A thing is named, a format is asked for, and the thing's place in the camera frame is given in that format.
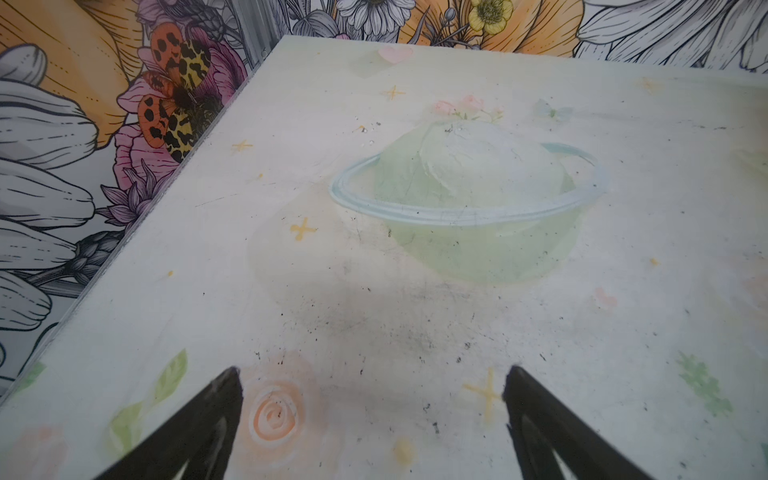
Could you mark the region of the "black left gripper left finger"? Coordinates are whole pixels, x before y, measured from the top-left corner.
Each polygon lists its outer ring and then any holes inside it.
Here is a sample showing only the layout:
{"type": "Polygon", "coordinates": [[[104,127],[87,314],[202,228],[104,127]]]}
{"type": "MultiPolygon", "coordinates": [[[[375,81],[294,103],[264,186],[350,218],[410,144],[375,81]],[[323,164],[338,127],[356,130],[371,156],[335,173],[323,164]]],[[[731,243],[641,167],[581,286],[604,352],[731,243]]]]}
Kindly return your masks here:
{"type": "Polygon", "coordinates": [[[240,370],[224,370],[100,479],[222,479],[243,406],[240,370]]]}

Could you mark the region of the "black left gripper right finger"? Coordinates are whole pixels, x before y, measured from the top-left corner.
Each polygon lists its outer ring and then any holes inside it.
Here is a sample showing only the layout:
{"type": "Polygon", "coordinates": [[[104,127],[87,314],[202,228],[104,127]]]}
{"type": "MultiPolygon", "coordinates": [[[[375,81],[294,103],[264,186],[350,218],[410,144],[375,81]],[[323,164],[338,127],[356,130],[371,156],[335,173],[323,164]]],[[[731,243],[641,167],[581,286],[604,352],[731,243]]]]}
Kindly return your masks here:
{"type": "Polygon", "coordinates": [[[651,479],[523,367],[509,370],[502,400],[523,479],[562,479],[561,464],[578,479],[651,479]]]}

